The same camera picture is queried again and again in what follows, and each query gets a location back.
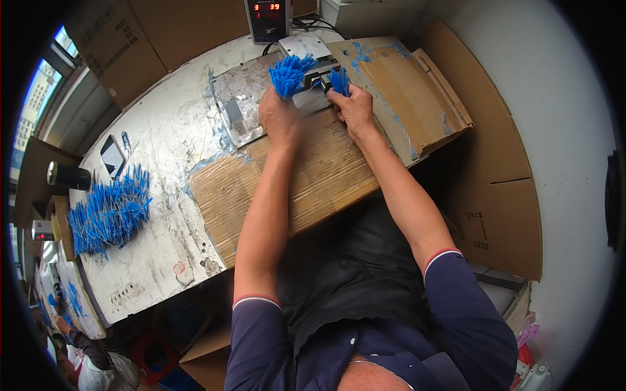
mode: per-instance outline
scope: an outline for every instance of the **white table surface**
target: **white table surface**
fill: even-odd
[[[328,30],[312,33],[324,43],[342,40]],[[81,256],[93,298],[107,323],[138,313],[226,269],[185,185],[194,170],[216,156],[232,153],[224,152],[220,144],[209,71],[218,76],[258,58],[264,48],[244,36],[184,64],[115,119],[85,154],[80,167],[95,170],[98,180],[108,182],[100,149],[109,135],[123,149],[120,134],[126,131],[132,148],[126,167],[141,164],[150,172],[149,223],[122,249],[110,248],[108,260],[100,255]],[[70,204],[84,200],[86,194],[70,190]]]

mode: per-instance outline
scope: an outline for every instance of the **worker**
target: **worker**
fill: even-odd
[[[70,385],[79,391],[132,391],[139,386],[139,370],[129,358],[106,352],[62,317],[54,321],[71,343],[56,349],[49,341],[48,353]]]
[[[225,390],[508,390],[518,357],[513,332],[433,200],[374,126],[372,96],[353,84],[349,95],[330,90],[327,99],[384,202],[371,201],[346,229],[347,244],[290,284],[310,291],[296,301],[279,295],[277,267],[302,118],[273,87],[260,100],[272,144],[237,245]]]

